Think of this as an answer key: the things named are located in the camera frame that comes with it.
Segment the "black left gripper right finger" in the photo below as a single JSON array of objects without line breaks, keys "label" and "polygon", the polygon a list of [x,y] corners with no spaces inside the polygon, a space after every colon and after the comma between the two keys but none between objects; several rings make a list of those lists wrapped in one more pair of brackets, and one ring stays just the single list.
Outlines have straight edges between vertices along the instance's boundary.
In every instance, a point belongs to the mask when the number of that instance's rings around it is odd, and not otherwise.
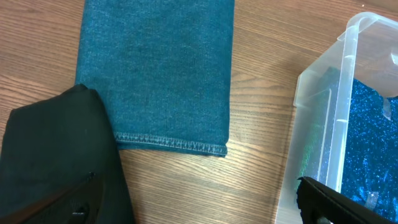
[{"label": "black left gripper right finger", "polygon": [[303,224],[392,224],[311,177],[298,178],[297,206]]}]

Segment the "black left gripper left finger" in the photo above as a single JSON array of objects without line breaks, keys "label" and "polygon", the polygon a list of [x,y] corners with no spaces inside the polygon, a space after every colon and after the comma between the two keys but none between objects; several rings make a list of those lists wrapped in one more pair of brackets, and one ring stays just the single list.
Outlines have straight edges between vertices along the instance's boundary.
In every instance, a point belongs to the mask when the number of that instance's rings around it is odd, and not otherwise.
[{"label": "black left gripper left finger", "polygon": [[90,172],[83,180],[1,217],[1,223],[95,224],[103,199],[104,178]]}]

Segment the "black cloth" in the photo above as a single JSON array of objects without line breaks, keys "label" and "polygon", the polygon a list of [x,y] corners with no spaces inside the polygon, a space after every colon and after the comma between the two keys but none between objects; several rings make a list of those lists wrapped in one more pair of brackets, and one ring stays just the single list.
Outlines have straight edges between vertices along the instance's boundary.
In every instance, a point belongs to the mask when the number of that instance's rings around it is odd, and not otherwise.
[{"label": "black cloth", "polygon": [[104,179],[99,223],[134,223],[121,159],[96,90],[75,85],[11,111],[2,139],[1,215],[89,176]]}]

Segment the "blue green sequin garment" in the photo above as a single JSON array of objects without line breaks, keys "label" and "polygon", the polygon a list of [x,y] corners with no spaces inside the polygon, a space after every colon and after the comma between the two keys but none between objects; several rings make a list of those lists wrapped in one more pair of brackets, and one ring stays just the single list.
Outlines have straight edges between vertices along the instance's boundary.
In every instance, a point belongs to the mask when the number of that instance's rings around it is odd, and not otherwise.
[{"label": "blue green sequin garment", "polygon": [[[297,177],[325,183],[330,160],[336,93],[340,70],[328,67],[315,86],[319,89],[303,105],[303,150]],[[383,98],[376,90],[353,81],[341,193],[397,222],[397,98]]]}]

